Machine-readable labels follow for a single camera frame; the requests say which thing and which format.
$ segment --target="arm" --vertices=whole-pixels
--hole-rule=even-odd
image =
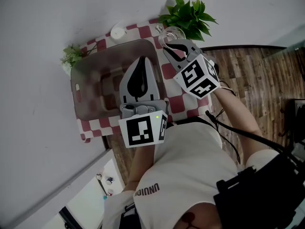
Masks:
[[[153,166],[154,145],[138,147],[132,161],[128,183],[123,191],[135,191],[142,176]]]
[[[224,111],[234,128],[263,136],[255,118],[237,97],[230,91],[221,88],[215,90],[214,94],[224,108]],[[264,145],[248,137],[242,135],[238,136],[244,153],[244,163],[246,163],[248,158],[255,152],[267,149]]]

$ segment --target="wooden floor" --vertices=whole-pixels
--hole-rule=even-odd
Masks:
[[[285,109],[289,99],[305,98],[305,82],[300,70],[305,65],[304,48],[237,48],[205,53],[216,58],[220,67],[220,79],[227,82],[248,107],[264,137],[285,146],[287,137],[278,135],[284,131],[284,114],[281,109]],[[222,107],[213,94],[212,102],[214,113],[217,114]],[[219,120],[230,124],[225,113]],[[242,160],[237,135],[221,127],[220,133],[237,147]],[[127,182],[135,150],[125,148],[121,135],[107,136],[107,140],[114,151],[123,180]],[[227,142],[223,144],[224,150],[236,160],[230,145]]]

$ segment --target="glass cup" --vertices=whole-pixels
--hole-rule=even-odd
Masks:
[[[158,40],[163,48],[171,49],[166,45],[168,42],[186,38],[184,32],[176,26],[170,26],[163,29],[160,25],[156,25],[156,30],[160,33]]]

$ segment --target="small plant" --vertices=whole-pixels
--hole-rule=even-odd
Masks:
[[[184,0],[175,0],[176,5],[174,7],[167,6],[170,14],[161,15],[158,19],[159,23],[163,23],[168,26],[176,26],[183,30],[187,39],[204,41],[201,31],[209,36],[209,25],[206,21],[216,22],[210,15],[205,13],[205,4],[196,0],[184,3]]]
[[[63,50],[65,57],[61,59],[63,70],[71,77],[71,69],[77,61],[82,59],[82,52],[79,46],[69,46]]]

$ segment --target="table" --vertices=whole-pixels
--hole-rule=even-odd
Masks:
[[[126,27],[126,33],[128,41],[134,41],[138,39],[149,40],[155,47],[159,65],[161,67],[162,78],[165,86],[165,101],[169,102],[169,114],[168,121],[178,121],[194,116],[200,116],[205,113],[206,110],[212,110],[211,97],[205,97],[201,100],[187,94],[180,85],[173,79],[176,75],[176,71],[173,66],[169,63],[168,59],[163,53],[163,48],[158,42],[159,33],[155,29],[158,19],[149,20],[146,22],[130,25]],[[96,38],[87,42],[81,46],[82,52],[86,53],[91,51],[92,53],[105,50],[106,48],[118,45],[110,37],[110,33],[104,36]],[[113,83],[114,90],[119,89],[120,80],[115,77],[112,78],[109,74],[109,82]],[[114,116],[109,118],[102,118],[90,121],[83,121],[78,116],[77,125],[81,134],[81,138],[85,143],[91,141],[91,138],[112,135],[114,133],[120,133],[120,127],[118,120],[120,116]]]

